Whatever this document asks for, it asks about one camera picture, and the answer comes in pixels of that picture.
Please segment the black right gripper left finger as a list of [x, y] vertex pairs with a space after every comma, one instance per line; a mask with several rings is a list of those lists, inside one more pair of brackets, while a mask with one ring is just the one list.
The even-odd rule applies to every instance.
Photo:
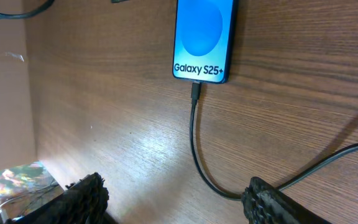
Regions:
[[72, 183], [61, 195], [42, 207], [6, 224], [102, 224], [109, 192], [104, 179], [95, 172]]

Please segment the blue screen Galaxy smartphone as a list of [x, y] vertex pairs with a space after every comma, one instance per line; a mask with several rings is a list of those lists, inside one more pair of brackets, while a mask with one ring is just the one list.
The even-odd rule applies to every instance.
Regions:
[[229, 77], [238, 0], [178, 0], [172, 74], [222, 84]]

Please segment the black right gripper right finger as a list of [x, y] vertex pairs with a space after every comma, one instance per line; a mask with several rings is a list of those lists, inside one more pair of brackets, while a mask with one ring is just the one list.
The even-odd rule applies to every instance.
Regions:
[[330, 224], [259, 177], [242, 194], [244, 215], [255, 224]]

